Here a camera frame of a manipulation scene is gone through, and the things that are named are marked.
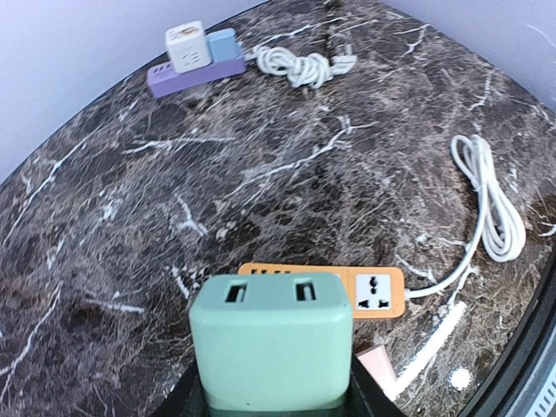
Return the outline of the purple power strip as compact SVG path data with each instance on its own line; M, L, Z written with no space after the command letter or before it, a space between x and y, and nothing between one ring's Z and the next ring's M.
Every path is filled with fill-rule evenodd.
M246 69L243 56L211 63L186 73L175 72L172 63L162 63L147 71L147 84L153 97L162 98L206 83L240 75Z

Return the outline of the light blue charger plug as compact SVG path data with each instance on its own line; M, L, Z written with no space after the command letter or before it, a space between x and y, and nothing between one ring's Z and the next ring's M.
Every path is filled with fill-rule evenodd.
M214 63L234 60L242 55L242 48L232 28L213 31L206 35L206 40Z

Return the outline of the green charger plug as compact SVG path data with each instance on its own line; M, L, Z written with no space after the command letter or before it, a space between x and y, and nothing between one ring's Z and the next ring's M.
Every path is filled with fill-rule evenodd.
M336 275L218 275L203 284L189 324L215 410L298 412L344 400L354 314Z

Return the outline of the orange power strip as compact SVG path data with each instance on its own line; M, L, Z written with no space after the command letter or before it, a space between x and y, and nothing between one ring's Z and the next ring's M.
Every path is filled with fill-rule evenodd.
M331 273L338 276L357 320L393 319L405 311L405 278L395 267L345 267L248 262L239 275Z

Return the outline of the white cube power socket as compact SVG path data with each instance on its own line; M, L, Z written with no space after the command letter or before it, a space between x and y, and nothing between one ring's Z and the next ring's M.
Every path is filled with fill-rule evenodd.
M212 63L201 21L180 24L166 30L165 47L178 74L198 70Z

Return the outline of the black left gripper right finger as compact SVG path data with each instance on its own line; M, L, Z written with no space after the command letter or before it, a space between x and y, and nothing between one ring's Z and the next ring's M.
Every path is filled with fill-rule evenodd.
M406 417L384 394L379 384L352 354L350 380L344 402L348 417Z

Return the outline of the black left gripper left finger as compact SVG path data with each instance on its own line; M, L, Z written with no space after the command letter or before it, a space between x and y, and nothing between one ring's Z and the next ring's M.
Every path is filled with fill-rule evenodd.
M209 417L198 367L187 367L152 417Z

